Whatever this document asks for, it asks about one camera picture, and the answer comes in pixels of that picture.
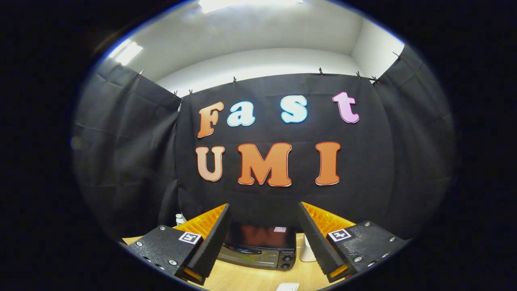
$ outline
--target black fabric backdrop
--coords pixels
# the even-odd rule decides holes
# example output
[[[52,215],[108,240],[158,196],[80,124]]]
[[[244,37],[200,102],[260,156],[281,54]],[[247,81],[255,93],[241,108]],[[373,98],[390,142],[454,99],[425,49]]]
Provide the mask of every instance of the black fabric backdrop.
[[[171,224],[174,127],[181,99],[107,59],[85,83],[72,147],[81,192],[110,237]]]
[[[356,104],[356,124],[344,122],[332,97],[346,92]],[[307,118],[301,123],[284,123],[280,100],[288,95],[307,99]],[[198,138],[199,110],[222,101],[224,109],[212,126],[214,133]],[[255,122],[250,126],[230,127],[226,119],[231,105],[250,101]],[[368,79],[317,74],[269,76],[238,81],[183,98],[177,127],[176,167],[180,187],[179,203],[186,218],[191,218],[225,202],[232,206],[234,219],[265,226],[297,226],[300,201],[324,208],[352,221],[384,221],[393,183],[393,142],[389,123],[379,96]],[[318,186],[320,153],[316,144],[333,141],[341,145],[337,154],[340,182]],[[253,143],[266,157],[274,143],[287,142],[288,176],[292,185],[273,187],[241,185],[241,153],[237,147]],[[205,181],[197,171],[196,147],[223,146],[222,177]],[[207,168],[214,168],[213,154],[207,155]]]
[[[410,238],[447,190],[455,140],[436,79],[411,48],[406,46],[401,57],[375,85],[355,76],[279,75],[220,85],[183,100],[108,59],[85,85],[73,127],[83,195],[116,239],[173,225],[179,211],[190,219],[227,202],[238,222],[298,227],[300,201],[354,222],[372,220]],[[344,122],[332,101],[341,92],[355,99],[356,124]],[[303,122],[286,124],[280,118],[280,100],[287,95],[307,99]],[[224,109],[214,133],[198,138],[198,111],[219,101]],[[230,127],[230,107],[240,101],[253,103],[255,122]],[[330,186],[315,183],[320,172],[315,145],[324,141],[341,145],[340,182]],[[237,147],[253,143],[265,158],[276,142],[292,145],[292,185],[239,184]],[[214,146],[225,147],[223,174],[209,182],[197,171],[195,148]],[[207,168],[214,168],[211,152]]]

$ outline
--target black metal plate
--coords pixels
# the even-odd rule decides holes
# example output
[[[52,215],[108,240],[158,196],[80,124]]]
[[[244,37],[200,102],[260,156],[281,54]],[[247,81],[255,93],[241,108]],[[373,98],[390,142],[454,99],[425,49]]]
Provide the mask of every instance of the black metal plate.
[[[330,232],[327,240],[346,260],[352,274],[387,259],[391,252],[407,244],[407,241],[373,222],[362,222],[343,230]]]
[[[160,225],[128,245],[128,249],[159,271],[182,278],[185,266],[202,242],[201,235],[189,235],[189,232]]]

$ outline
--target wooden table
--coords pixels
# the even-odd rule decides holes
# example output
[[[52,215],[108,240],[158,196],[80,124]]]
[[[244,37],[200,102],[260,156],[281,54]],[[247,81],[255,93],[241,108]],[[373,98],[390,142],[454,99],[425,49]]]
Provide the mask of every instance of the wooden table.
[[[139,238],[124,241],[131,244]],[[188,282],[211,291],[275,291],[281,283],[299,283],[298,291],[315,291],[345,280],[342,278],[328,283],[317,262],[301,261],[299,250],[302,240],[303,234],[296,234],[296,263],[289,271],[249,268],[217,259],[210,276],[205,279],[205,285]]]

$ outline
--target white sticker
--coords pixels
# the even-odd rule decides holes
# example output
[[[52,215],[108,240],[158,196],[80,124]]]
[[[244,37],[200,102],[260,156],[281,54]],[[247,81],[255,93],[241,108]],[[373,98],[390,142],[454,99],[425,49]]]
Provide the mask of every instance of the white sticker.
[[[201,236],[197,234],[193,234],[191,232],[185,232],[180,238],[180,241],[188,242],[191,244],[196,244]]]
[[[329,232],[328,235],[330,235],[330,238],[333,240],[333,241],[340,241],[340,240],[344,240],[344,239],[347,239],[347,238],[351,238],[352,236],[348,233],[348,231],[344,230],[344,229],[340,229],[340,230],[336,230],[336,231],[333,231],[333,232]]]

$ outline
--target white object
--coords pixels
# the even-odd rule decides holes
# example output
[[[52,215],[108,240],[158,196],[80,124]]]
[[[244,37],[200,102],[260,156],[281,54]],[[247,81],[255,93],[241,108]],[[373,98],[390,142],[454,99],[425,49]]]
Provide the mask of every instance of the white object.
[[[301,242],[300,247],[300,260],[301,261],[316,261],[316,257],[314,257],[314,253],[312,252],[311,246],[309,245],[309,241],[305,234],[303,235],[303,241]]]
[[[278,285],[276,291],[296,291],[299,286],[300,283],[282,283]]]
[[[187,222],[181,213],[176,214],[176,225],[182,225]]]
[[[115,59],[120,62],[123,66],[127,65],[143,48],[136,44],[136,42],[130,43]]]
[[[232,7],[240,4],[254,5],[273,5],[273,4],[291,4],[303,3],[303,0],[200,0],[199,6],[203,13],[210,13],[226,7]]]

